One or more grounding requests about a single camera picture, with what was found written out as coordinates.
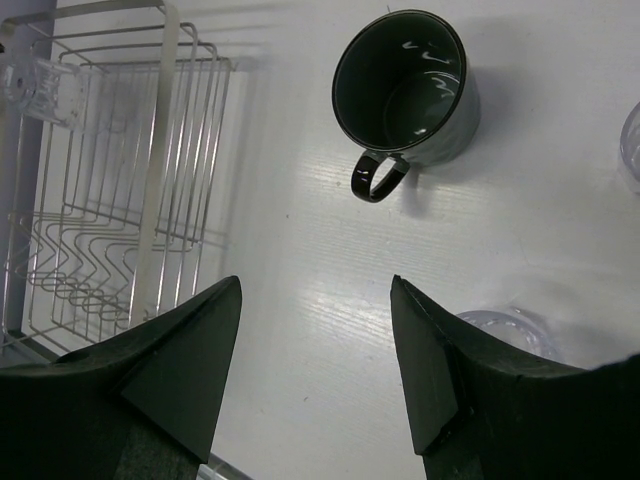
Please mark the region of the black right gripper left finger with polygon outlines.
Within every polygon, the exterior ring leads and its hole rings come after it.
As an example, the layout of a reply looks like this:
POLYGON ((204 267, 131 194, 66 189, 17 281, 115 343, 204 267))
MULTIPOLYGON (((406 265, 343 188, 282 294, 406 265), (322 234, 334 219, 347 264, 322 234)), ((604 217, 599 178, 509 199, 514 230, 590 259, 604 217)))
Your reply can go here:
POLYGON ((209 460, 242 307, 227 277, 48 364, 1 372, 5 479, 192 479, 209 460))

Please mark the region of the small clear glass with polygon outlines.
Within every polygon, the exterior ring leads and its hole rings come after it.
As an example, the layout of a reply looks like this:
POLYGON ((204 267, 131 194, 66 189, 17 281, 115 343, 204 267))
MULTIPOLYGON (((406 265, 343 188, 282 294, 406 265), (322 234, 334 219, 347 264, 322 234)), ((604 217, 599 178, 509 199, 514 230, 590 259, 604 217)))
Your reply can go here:
POLYGON ((639 120, 640 103, 637 103, 625 119, 619 140, 620 172, 635 195, 639 195, 640 189, 639 120))

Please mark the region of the clear faceted glass tumbler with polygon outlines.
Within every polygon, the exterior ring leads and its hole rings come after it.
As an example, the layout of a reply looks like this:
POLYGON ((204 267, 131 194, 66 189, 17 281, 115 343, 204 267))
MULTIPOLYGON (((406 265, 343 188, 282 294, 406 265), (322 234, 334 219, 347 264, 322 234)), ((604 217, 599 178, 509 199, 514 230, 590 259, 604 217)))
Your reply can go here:
POLYGON ((30 54, 1 55, 1 98, 22 114, 70 131, 96 134, 106 123, 103 74, 30 54))

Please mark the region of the dark green ceramic mug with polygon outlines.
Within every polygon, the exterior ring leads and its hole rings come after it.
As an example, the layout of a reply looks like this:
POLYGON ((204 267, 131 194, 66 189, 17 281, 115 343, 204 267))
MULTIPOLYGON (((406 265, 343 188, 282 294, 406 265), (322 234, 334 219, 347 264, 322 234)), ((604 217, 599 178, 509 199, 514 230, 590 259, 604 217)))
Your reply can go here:
POLYGON ((364 150, 351 191, 368 203, 386 199, 410 169, 458 157, 481 118, 460 36, 441 17, 415 9, 390 12, 351 40, 331 100, 341 130, 364 150))

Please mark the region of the clear round glass cup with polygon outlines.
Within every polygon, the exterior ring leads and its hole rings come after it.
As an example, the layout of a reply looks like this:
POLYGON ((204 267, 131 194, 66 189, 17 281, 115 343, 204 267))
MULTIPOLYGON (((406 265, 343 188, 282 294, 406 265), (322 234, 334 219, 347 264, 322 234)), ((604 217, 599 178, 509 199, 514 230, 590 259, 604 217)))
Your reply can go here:
POLYGON ((458 317, 520 350, 557 363, 564 362, 546 321, 533 312, 509 307, 470 310, 459 313, 458 317))

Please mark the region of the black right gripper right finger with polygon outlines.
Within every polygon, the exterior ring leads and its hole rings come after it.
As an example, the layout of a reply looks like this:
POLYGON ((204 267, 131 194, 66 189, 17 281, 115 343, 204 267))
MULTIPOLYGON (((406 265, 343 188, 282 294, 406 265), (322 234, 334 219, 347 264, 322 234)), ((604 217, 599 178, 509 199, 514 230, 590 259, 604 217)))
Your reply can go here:
POLYGON ((430 479, 635 479, 639 359, 580 369, 470 325, 401 277, 391 321, 430 479))

